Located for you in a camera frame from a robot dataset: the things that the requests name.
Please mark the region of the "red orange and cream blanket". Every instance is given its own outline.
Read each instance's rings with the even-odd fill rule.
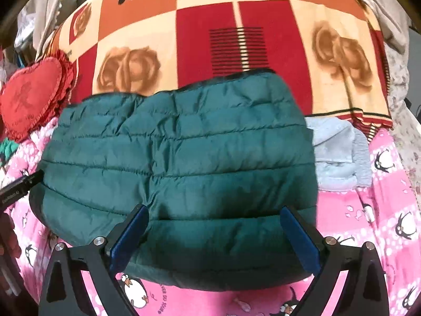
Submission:
[[[359,0],[88,0],[57,49],[77,72],[72,102],[270,67],[306,116],[352,120],[369,139],[392,125],[383,36]]]

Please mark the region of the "bed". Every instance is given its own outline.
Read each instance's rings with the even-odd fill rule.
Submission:
[[[384,84],[385,88],[388,88],[387,100],[393,128],[386,130],[378,126],[378,120],[372,122],[374,126],[366,133],[371,140],[369,150],[373,172],[372,186],[347,192],[320,191],[317,228],[323,236],[333,236],[342,244],[361,246],[365,241],[373,242],[385,270],[390,314],[404,315],[421,290],[421,263],[409,259],[421,256],[421,239],[418,235],[421,227],[419,212],[421,171],[418,167],[421,135],[403,102],[408,91],[409,79],[407,70],[409,18],[395,0],[362,1],[373,11],[378,20],[378,31],[382,31],[386,41],[384,48],[388,66],[378,65],[378,67],[379,70],[380,67],[383,68],[385,77],[390,77],[390,81],[385,81]],[[95,43],[88,46],[87,50],[80,50],[79,46],[71,47],[71,43],[80,40],[85,33],[86,20],[94,15],[96,3],[97,0],[87,0],[83,3],[58,28],[47,48],[47,53],[59,48],[65,50],[74,63],[75,71],[82,72],[82,75],[77,76],[75,89],[70,98],[72,103],[78,103],[93,93],[99,93],[101,87],[106,86],[105,83],[96,80],[98,72],[103,69],[101,67],[103,60],[98,61],[96,58],[100,53],[105,58],[107,50],[97,50]],[[153,70],[154,65],[157,66],[154,55],[147,50],[146,53]],[[143,90],[143,92],[147,95],[154,91]],[[21,144],[9,162],[10,167],[4,184],[22,174],[35,171],[56,123],[57,119],[53,119],[46,127],[31,134],[30,138]],[[379,165],[382,155],[388,157],[391,165],[388,167]],[[28,291],[35,300],[39,300],[42,277],[49,256],[60,239],[34,217],[27,199],[16,203],[10,213],[15,221],[16,232],[24,253],[18,260],[19,266]],[[84,273],[84,278],[96,313],[106,316],[89,275]],[[117,279],[139,315],[200,313],[278,316],[292,312],[312,278],[266,290],[241,292],[179,289],[130,277],[125,273],[119,274]],[[341,275],[324,315],[332,313],[340,293],[340,283],[343,284],[344,279],[345,275]]]

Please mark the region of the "green puffer jacket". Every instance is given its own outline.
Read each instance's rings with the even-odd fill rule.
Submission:
[[[282,79],[259,70],[144,98],[96,95],[63,111],[30,194],[72,245],[143,203],[150,224],[126,273],[201,290],[261,289],[309,275],[281,206],[315,222],[312,131]]]

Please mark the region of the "human hand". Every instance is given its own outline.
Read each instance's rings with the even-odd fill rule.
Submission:
[[[0,236],[2,237],[10,256],[20,258],[22,250],[18,244],[18,237],[13,231],[15,223],[13,219],[6,213],[0,214]],[[0,245],[0,255],[4,255],[5,249]]]

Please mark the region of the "blue gripper pad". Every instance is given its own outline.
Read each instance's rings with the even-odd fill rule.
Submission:
[[[319,250],[287,207],[281,209],[280,220],[281,227],[304,270],[316,276],[321,270]]]
[[[126,269],[132,254],[139,245],[140,238],[148,227],[148,223],[148,208],[143,205],[138,205],[127,217],[126,221],[121,224],[124,229],[122,229],[120,237],[111,248],[109,254],[109,271],[111,274],[117,274]]]

